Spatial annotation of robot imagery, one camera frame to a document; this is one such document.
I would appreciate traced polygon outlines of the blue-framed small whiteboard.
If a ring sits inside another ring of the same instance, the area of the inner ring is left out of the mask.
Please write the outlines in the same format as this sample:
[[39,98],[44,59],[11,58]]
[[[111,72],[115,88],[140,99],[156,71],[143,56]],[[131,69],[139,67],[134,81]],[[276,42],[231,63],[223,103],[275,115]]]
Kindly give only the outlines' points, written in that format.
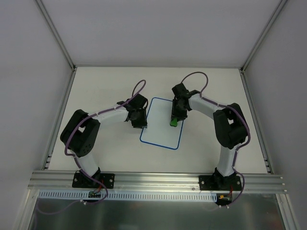
[[171,126],[172,101],[164,98],[152,98],[147,113],[147,128],[140,135],[140,142],[177,150],[183,130],[183,121]]

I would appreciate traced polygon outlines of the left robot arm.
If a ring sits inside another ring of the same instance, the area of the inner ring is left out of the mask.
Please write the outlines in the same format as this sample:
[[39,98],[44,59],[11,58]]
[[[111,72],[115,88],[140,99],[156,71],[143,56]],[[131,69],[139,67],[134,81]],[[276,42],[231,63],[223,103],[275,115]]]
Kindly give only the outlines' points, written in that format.
[[63,129],[60,140],[65,145],[65,155],[74,158],[88,187],[95,187],[100,182],[101,171],[91,154],[99,130],[128,121],[133,128],[146,128],[147,106],[148,99],[137,94],[126,101],[118,102],[112,108],[92,115],[81,109],[74,112]]

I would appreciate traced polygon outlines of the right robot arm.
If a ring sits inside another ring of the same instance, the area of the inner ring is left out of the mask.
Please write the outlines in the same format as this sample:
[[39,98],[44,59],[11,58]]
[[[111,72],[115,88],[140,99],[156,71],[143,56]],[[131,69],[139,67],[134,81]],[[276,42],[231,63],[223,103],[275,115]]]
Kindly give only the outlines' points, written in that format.
[[189,91],[183,83],[172,88],[170,126],[176,127],[188,117],[188,111],[198,111],[214,122],[215,136],[221,145],[220,158],[214,172],[207,179],[199,177],[201,190],[242,189],[241,178],[234,170],[237,153],[250,141],[250,130],[240,106],[224,105],[201,96],[197,90]]

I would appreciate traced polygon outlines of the green whiteboard eraser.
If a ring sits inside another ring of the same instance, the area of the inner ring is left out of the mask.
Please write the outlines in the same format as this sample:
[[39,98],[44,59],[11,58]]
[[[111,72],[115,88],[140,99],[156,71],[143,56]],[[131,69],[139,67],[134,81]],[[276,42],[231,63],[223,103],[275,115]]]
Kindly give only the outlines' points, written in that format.
[[172,126],[172,127],[177,127],[178,126],[177,118],[172,118],[171,119],[170,126]]

